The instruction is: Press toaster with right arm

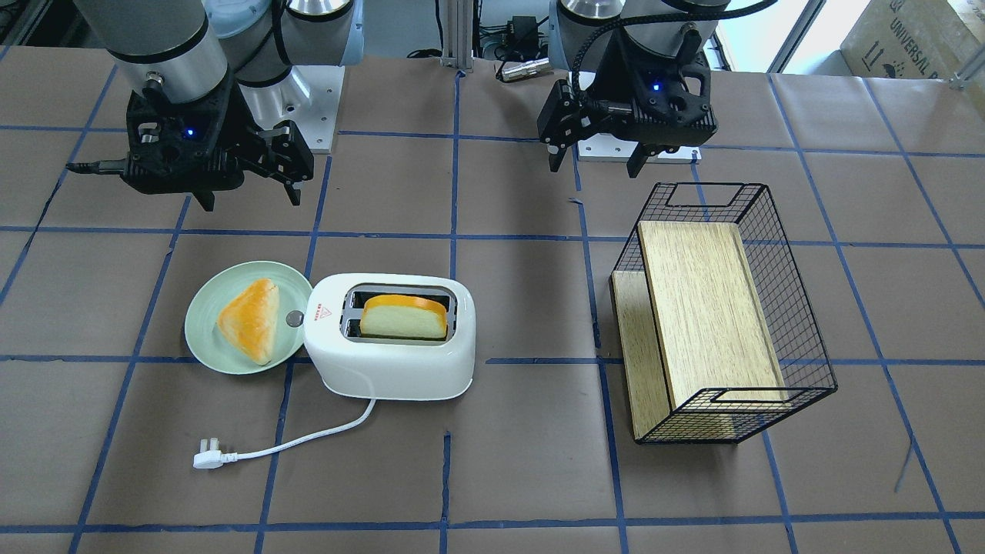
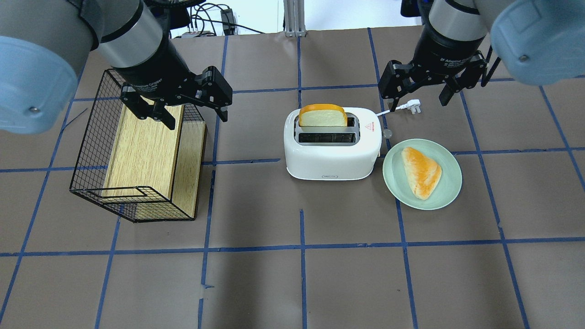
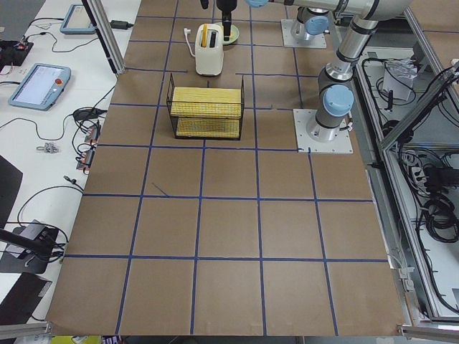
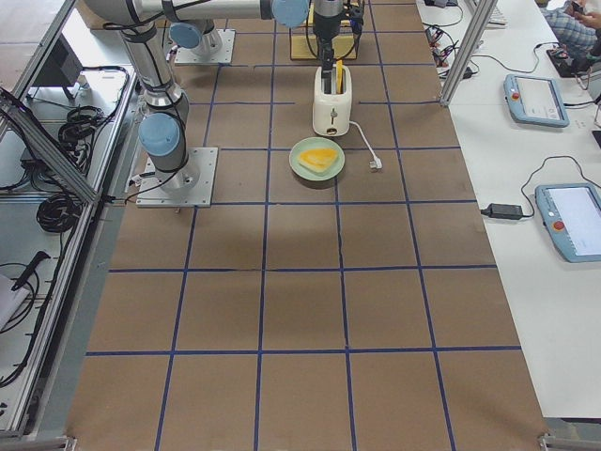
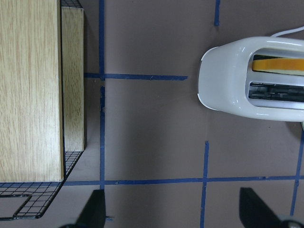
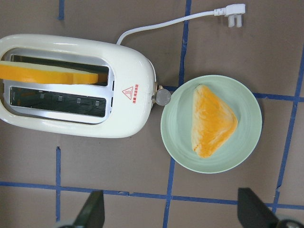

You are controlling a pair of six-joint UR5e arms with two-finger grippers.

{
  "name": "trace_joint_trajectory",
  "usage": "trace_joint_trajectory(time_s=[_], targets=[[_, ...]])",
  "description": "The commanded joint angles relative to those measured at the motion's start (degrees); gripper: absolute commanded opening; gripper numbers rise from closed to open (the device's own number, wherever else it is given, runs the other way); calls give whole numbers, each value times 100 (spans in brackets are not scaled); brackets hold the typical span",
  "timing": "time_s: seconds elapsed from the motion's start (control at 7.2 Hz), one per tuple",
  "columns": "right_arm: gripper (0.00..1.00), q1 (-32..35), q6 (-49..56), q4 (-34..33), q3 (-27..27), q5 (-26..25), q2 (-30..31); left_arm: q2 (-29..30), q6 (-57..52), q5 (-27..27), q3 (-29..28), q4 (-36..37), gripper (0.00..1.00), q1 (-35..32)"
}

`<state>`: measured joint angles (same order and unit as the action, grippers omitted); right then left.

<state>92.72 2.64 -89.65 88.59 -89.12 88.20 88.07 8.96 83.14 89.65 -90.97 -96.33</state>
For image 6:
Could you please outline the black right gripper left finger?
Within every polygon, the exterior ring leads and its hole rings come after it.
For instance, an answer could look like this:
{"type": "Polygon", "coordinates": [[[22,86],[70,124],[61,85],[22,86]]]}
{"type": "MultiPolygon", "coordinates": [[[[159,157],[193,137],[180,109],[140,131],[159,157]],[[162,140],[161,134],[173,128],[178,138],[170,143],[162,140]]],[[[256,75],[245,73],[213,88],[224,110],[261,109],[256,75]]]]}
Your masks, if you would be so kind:
{"type": "Polygon", "coordinates": [[[105,223],[104,193],[102,190],[92,191],[81,208],[74,228],[102,228],[105,223]]]}

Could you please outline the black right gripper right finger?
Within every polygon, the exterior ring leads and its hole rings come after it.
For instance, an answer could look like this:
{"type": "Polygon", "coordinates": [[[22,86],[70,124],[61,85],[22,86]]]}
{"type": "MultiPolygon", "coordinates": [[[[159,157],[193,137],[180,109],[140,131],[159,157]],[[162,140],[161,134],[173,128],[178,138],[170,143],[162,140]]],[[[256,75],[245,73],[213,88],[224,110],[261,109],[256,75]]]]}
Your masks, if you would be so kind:
{"type": "Polygon", "coordinates": [[[278,218],[250,188],[239,188],[237,218],[243,228],[275,228],[278,218]]]}

